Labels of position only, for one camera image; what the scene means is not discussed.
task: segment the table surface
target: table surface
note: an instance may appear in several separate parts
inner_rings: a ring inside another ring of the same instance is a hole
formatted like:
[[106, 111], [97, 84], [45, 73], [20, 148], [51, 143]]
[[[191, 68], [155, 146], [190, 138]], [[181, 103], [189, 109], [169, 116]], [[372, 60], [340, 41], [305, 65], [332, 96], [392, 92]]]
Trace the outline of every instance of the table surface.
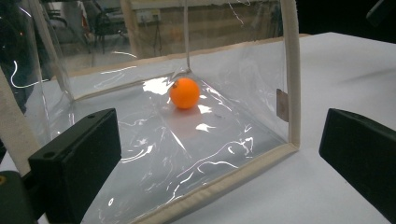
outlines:
[[[389, 223], [318, 147], [329, 108], [396, 130], [396, 45], [333, 33], [302, 37], [300, 45], [300, 150], [175, 223]], [[10, 169], [7, 154], [0, 170]]]

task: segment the brown tag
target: brown tag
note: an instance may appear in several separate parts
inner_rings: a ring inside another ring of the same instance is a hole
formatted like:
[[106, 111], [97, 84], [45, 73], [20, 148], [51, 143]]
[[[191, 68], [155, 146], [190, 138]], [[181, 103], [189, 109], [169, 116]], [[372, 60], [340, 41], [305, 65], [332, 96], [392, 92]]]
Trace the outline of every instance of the brown tag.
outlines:
[[280, 89], [276, 89], [276, 115], [289, 122], [289, 97]]

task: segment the beige fabric trim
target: beige fabric trim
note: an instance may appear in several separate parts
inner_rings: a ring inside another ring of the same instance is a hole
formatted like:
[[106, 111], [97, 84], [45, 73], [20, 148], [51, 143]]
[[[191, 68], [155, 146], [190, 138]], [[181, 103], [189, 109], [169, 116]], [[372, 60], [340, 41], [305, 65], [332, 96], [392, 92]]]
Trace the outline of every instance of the beige fabric trim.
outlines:
[[28, 158], [38, 143], [22, 114], [0, 68], [0, 138], [21, 175], [30, 171]]
[[301, 81], [300, 42], [298, 36], [297, 7], [294, 0], [280, 0], [286, 49], [286, 69], [289, 96], [289, 142], [300, 146]]
[[296, 150], [296, 147], [291, 144], [276, 147], [255, 158], [248, 164], [239, 167], [233, 172], [230, 172], [207, 185], [201, 186], [183, 197], [165, 204], [155, 211], [138, 218], [134, 223], [164, 223], [174, 217], [180, 217], [192, 208], [202, 206], [205, 202], [219, 194], [225, 193], [228, 190], [233, 189], [238, 184], [249, 180], [252, 176], [262, 172], [265, 167], [274, 164], [276, 161], [279, 161]]

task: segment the small orange sphere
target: small orange sphere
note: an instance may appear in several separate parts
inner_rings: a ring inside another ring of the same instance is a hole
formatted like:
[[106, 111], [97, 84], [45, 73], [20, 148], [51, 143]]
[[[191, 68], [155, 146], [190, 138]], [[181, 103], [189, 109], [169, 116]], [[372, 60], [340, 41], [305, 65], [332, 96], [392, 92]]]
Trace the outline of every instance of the small orange sphere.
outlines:
[[169, 95], [177, 108], [189, 109], [198, 103], [199, 87], [194, 80], [181, 77], [172, 85]]

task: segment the white table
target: white table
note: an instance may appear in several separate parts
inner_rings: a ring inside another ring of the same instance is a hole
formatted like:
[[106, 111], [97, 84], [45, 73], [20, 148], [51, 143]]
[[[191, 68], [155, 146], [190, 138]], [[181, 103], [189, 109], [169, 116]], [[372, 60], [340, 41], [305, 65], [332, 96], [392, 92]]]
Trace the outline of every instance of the white table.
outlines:
[[[327, 110], [396, 130], [396, 45], [346, 35], [301, 38], [302, 144], [262, 175], [175, 223], [389, 223], [318, 154]], [[0, 170], [15, 169], [6, 155]]]

